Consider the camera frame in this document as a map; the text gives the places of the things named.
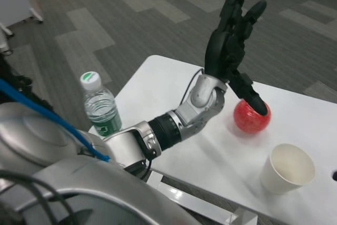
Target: robotic arm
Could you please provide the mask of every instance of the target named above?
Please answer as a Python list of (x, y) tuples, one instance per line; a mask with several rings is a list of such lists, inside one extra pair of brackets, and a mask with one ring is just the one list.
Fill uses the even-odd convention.
[[(0, 104), (0, 118), (4, 119), (0, 124), (0, 170), (5, 169), (7, 175), (3, 172), (3, 177), (9, 179), (0, 178), (0, 209), (5, 203), (11, 206), (10, 211), (13, 209), (15, 214), (20, 214), (26, 224), (48, 224), (41, 209), (43, 201), (36, 201), (38, 198), (19, 185), (8, 187), (14, 182), (8, 175), (10, 170), (34, 174), (62, 194), (73, 213), (65, 213), (58, 203), (53, 203), (48, 191), (42, 192), (49, 199), (47, 206), (57, 216), (58, 224), (71, 224), (74, 216), (79, 224), (97, 224), (97, 221), (100, 224), (122, 224), (124, 221), (130, 224), (195, 224), (196, 221), (177, 205), (129, 173), (143, 170), (146, 159), (151, 161), (162, 151), (199, 133), (208, 120), (223, 109), (227, 85), (259, 114), (267, 114), (264, 102), (252, 88), (253, 82), (237, 70), (245, 54), (244, 41), (265, 10), (266, 2), (258, 2), (242, 17), (243, 2), (226, 0), (220, 23), (207, 46), (204, 73), (198, 77), (187, 99), (178, 108), (149, 122), (140, 122), (103, 141), (88, 133), (77, 133), (75, 136), (79, 140), (85, 139), (83, 146), (40, 113), (19, 103)], [(2, 79), (8, 81), (10, 77), (2, 75)], [(22, 81), (10, 83), (31, 101), (50, 110), (48, 104), (22, 86)], [(97, 158), (98, 154), (103, 158), (106, 157), (103, 154), (108, 154), (111, 160), (105, 162), (89, 157), (93, 156), (92, 152)], [(27, 177), (20, 177), (16, 183), (33, 187)]]
[(199, 133), (208, 120), (223, 109), (227, 83), (259, 114), (267, 114), (264, 102), (253, 90), (252, 80), (237, 70), (245, 54), (244, 41), (264, 12), (266, 1), (259, 1), (242, 17), (243, 2), (226, 0), (220, 23), (207, 46), (205, 74), (198, 77), (188, 98), (177, 109), (104, 139), (113, 152), (113, 159), (123, 168), (134, 169), (141, 161), (144, 165), (145, 159), (152, 160), (165, 149)]

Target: black cylindrical joint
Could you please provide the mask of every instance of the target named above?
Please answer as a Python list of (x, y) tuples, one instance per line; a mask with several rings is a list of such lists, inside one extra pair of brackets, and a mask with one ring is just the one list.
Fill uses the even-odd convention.
[(154, 118), (149, 121), (149, 125), (157, 137), (162, 151), (181, 142), (179, 128), (169, 114), (165, 113)]

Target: blue cable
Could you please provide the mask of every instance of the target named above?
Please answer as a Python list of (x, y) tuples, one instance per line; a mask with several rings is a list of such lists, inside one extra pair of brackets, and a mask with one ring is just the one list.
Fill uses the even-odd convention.
[(46, 116), (50, 120), (58, 123), (59, 125), (63, 126), (65, 129), (67, 129), (71, 134), (73, 134), (86, 148), (92, 152), (98, 159), (101, 159), (103, 161), (109, 161), (110, 157), (108, 155), (103, 155), (96, 149), (92, 147), (92, 145), (77, 131), (76, 128), (71, 126), (69, 123), (67, 123), (65, 120), (63, 120), (61, 117), (56, 115), (55, 113), (49, 111), (48, 109), (44, 108), (43, 106), (40, 106), (36, 103), (34, 103), (32, 100), (26, 98), (23, 94), (21, 94), (19, 91), (17, 91), (15, 88), (13, 88), (11, 85), (9, 85), (7, 82), (5, 82), (3, 79), (0, 79), (0, 90), (7, 94), (10, 98), (13, 100), (20, 102), (34, 111)]

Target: wheel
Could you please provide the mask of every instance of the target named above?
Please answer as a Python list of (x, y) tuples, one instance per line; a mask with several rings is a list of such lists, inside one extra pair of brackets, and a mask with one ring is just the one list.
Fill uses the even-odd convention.
[(9, 56), (11, 54), (13, 54), (13, 50), (7, 50), (7, 51), (4, 51), (2, 52), (4, 56)]
[(14, 37), (14, 36), (15, 36), (14, 33), (12, 33), (12, 34), (10, 34), (10, 35), (6, 34), (6, 38), (7, 38), (7, 39), (12, 38), (12, 37)]

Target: wire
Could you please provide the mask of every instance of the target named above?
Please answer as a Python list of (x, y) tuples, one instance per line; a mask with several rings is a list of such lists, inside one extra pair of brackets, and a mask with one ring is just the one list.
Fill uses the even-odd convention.
[(30, 107), (34, 111), (46, 116), (50, 120), (60, 124), (65, 129), (67, 129), (70, 133), (72, 133), (86, 148), (92, 152), (97, 158), (108, 161), (110, 157), (108, 155), (104, 155), (94, 149), (92, 145), (77, 131), (73, 126), (71, 126), (69, 123), (67, 123), (65, 120), (63, 120), (61, 117), (59, 117), (57, 114), (49, 111), (48, 109), (34, 103), (32, 100), (26, 98), (23, 94), (21, 94), (18, 90), (13, 88), (11, 85), (9, 85), (7, 82), (5, 82), (3, 79), (0, 79), (0, 91), (4, 92), (7, 96), (12, 98), (13, 100), (17, 102), (21, 102), (22, 104)]
[(28, 175), (23, 175), (20, 173), (16, 173), (16, 172), (11, 172), (11, 171), (7, 171), (7, 170), (0, 170), (0, 178), (3, 179), (7, 179), (13, 182), (25, 182), (25, 183), (36, 183), (42, 187), (44, 187), (45, 189), (47, 189), (49, 192), (51, 192), (55, 198), (57, 198), (60, 203), (64, 206), (64, 208), (67, 210), (67, 212), (69, 213), (69, 216), (71, 217), (72, 221), (73, 221), (73, 225), (78, 224), (77, 222), (77, 218), (74, 214), (73, 209), (69, 206), (69, 204), (65, 201), (65, 199), (62, 197), (62, 195), (60, 195), (53, 187), (51, 187), (49, 184), (33, 178), (31, 176)]
[(150, 171), (150, 168), (151, 168), (151, 164), (152, 164), (152, 160), (149, 160), (148, 162), (148, 167), (146, 169), (146, 172), (144, 173), (144, 175), (141, 176), (141, 180), (145, 179), (145, 177), (148, 175), (148, 172)]
[(179, 105), (181, 105), (184, 102), (186, 94), (189, 91), (192, 82), (194, 81), (195, 77), (198, 75), (199, 72), (201, 72), (201, 74), (204, 74), (204, 69), (199, 69), (197, 72), (194, 73), (192, 79), (190, 80), (190, 83), (188, 84), (188, 86), (186, 88), (186, 91), (185, 91), (185, 93), (184, 93), (184, 95), (183, 95), (183, 97), (182, 97)]
[(34, 186), (33, 184), (26, 183), (25, 181), (21, 181), (21, 180), (11, 179), (10, 181), (13, 181), (14, 183), (18, 183), (18, 184), (22, 185), (24, 188), (28, 189), (35, 196), (35, 198), (38, 200), (39, 204), (42, 206), (42, 208), (44, 209), (44, 211), (48, 215), (49, 220), (52, 223), (52, 225), (57, 225), (57, 220), (56, 220), (55, 216), (53, 215), (52, 210), (49, 207), (47, 200), (42, 196), (42, 194), (36, 188), (36, 186)]

